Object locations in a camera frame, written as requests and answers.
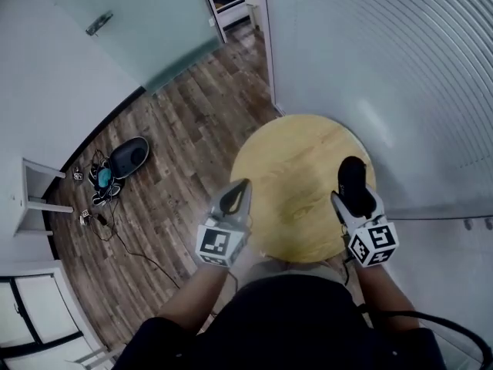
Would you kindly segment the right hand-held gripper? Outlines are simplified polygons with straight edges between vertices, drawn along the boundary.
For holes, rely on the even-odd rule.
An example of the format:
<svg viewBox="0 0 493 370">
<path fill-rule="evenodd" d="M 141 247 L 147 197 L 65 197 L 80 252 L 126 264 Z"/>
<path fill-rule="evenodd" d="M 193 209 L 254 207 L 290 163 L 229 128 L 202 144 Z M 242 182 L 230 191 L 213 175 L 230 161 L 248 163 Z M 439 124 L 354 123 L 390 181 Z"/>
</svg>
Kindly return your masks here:
<svg viewBox="0 0 493 370">
<path fill-rule="evenodd" d="M 375 202 L 369 219 L 355 217 L 335 191 L 331 193 L 331 203 L 340 223 L 350 235 L 347 245 L 349 254 L 360 266 L 372 267 L 383 264 L 392 257 L 397 249 L 397 231 L 394 223 L 389 222 L 385 216 L 381 197 L 370 185 L 366 189 Z"/>
</svg>

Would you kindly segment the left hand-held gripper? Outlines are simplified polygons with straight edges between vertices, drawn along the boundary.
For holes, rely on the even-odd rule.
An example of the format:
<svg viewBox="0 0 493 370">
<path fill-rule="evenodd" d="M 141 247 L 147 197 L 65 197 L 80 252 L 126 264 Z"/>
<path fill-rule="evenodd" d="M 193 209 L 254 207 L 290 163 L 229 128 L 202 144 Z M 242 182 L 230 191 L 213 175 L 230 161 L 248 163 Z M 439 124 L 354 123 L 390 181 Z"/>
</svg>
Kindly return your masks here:
<svg viewBox="0 0 493 370">
<path fill-rule="evenodd" d="M 232 215 L 239 223 L 208 216 L 198 226 L 196 255 L 207 264 L 232 267 L 247 244 L 253 185 L 249 179 L 228 183 L 211 200 L 212 214 Z"/>
</svg>

